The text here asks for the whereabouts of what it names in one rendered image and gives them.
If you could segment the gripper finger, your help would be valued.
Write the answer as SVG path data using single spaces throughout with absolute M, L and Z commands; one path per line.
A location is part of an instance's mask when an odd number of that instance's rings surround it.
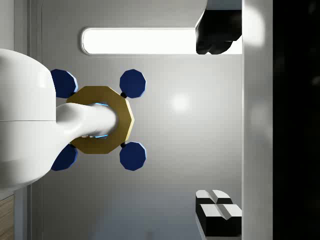
M 242 210 L 221 190 L 196 191 L 195 219 L 202 240 L 242 240 Z
M 195 33 L 197 54 L 222 54 L 242 36 L 242 11 L 206 9 Z

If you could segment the drone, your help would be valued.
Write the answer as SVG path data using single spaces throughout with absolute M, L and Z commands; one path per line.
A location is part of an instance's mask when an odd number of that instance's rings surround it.
M 127 98 L 139 98 L 147 81 L 135 69 L 120 77 L 121 93 L 108 86 L 78 89 L 77 79 L 68 71 L 51 70 L 56 97 L 66 103 L 56 108 L 56 123 L 67 135 L 68 144 L 56 157 L 51 169 L 66 170 L 76 162 L 78 151 L 108 154 L 121 147 L 119 159 L 126 170 L 140 169 L 147 151 L 139 142 L 127 142 L 134 125 L 134 115 Z

